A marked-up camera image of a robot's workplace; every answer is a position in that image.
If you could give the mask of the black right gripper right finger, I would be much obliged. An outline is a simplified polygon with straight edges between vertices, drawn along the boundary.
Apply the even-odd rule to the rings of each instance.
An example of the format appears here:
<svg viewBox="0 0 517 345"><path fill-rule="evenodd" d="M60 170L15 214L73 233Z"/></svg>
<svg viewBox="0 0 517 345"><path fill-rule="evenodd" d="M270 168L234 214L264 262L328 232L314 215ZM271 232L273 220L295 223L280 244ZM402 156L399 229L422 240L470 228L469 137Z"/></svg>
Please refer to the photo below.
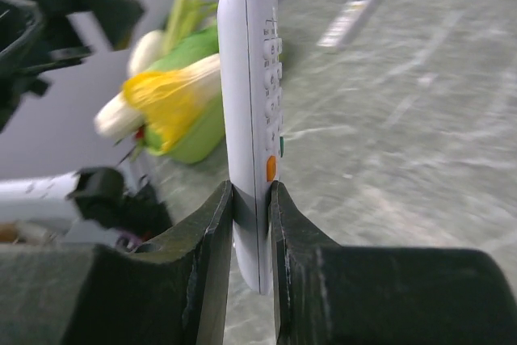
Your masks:
<svg viewBox="0 0 517 345"><path fill-rule="evenodd" d="M487 253L342 246L280 182L269 215L277 343L515 343L516 301Z"/></svg>

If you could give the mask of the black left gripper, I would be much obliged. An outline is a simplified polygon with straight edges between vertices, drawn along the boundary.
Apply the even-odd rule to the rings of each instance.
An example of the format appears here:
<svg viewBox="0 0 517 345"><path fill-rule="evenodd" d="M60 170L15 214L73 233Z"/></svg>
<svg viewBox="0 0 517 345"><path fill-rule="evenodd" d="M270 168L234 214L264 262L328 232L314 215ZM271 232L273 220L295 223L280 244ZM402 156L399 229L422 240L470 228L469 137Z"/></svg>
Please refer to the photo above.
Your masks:
<svg viewBox="0 0 517 345"><path fill-rule="evenodd" d="M138 0L1 0L1 125L27 93L42 96L41 74L80 65L92 55L69 20L90 12L114 51L129 46L145 8Z"/></svg>

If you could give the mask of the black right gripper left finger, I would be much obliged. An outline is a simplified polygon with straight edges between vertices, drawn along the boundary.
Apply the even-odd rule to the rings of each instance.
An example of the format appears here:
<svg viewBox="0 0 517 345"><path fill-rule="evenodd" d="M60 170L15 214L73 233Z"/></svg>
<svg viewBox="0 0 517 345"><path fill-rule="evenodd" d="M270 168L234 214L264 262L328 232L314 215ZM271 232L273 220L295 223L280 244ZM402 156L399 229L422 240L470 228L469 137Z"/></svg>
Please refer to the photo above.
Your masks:
<svg viewBox="0 0 517 345"><path fill-rule="evenodd" d="M1 249L4 344L220 344L232 187L124 254L102 245Z"/></svg>

